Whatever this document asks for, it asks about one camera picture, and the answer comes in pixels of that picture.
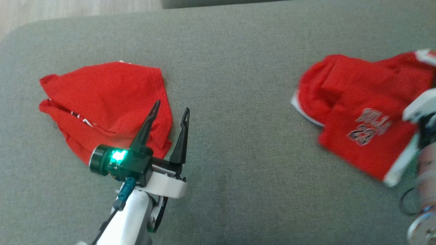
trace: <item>gray fabric surface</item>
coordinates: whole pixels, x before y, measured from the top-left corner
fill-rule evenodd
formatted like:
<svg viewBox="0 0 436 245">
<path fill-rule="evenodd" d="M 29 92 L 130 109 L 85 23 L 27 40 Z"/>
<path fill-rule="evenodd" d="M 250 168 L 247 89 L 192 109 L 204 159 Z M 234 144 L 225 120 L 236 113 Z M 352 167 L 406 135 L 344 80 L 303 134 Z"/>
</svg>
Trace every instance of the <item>gray fabric surface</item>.
<svg viewBox="0 0 436 245">
<path fill-rule="evenodd" d="M 173 141 L 191 109 L 189 189 L 168 203 L 154 244 L 406 244 L 413 218 L 397 204 L 412 183 L 388 189 L 322 149 L 290 99 L 327 54 L 436 47 L 435 19 L 429 0 L 307 0 L 18 28 L 0 44 L 0 244 L 97 235 L 119 183 L 90 173 L 38 111 L 38 80 L 119 59 L 162 69 Z"/>
</svg>

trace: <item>robotic hand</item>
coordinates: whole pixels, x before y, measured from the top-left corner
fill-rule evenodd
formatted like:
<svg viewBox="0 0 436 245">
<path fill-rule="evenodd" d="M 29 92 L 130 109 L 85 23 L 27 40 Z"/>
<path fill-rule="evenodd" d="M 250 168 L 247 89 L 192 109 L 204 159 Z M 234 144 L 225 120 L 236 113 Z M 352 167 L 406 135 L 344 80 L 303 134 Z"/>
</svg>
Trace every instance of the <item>robotic hand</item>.
<svg viewBox="0 0 436 245">
<path fill-rule="evenodd" d="M 186 192 L 186 178 L 180 174 L 186 161 L 189 108 L 175 149 L 166 161 L 153 157 L 153 150 L 145 145 L 159 106 L 157 101 L 128 150 L 99 145 L 91 155 L 92 172 L 110 174 L 122 182 L 112 213 L 91 245 L 151 245 L 149 232 L 158 229 L 168 198 L 181 198 Z"/>
<path fill-rule="evenodd" d="M 421 211 L 409 227 L 411 245 L 436 245 L 436 88 L 427 90 L 403 112 L 419 127 L 418 178 Z"/>
</svg>

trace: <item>black ring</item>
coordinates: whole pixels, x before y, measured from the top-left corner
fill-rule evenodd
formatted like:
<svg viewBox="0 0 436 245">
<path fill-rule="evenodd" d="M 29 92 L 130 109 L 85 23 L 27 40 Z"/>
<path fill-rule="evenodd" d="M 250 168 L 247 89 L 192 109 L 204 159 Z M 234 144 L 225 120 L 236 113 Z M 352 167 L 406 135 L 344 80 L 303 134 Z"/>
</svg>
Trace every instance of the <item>black ring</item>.
<svg viewBox="0 0 436 245">
<path fill-rule="evenodd" d="M 407 194 L 409 194 L 412 190 L 416 189 L 415 187 L 408 189 L 400 198 L 400 210 L 403 214 L 408 215 L 408 216 L 415 216 L 417 215 L 419 212 L 409 212 L 405 207 L 404 207 L 404 198 L 407 196 Z"/>
</svg>

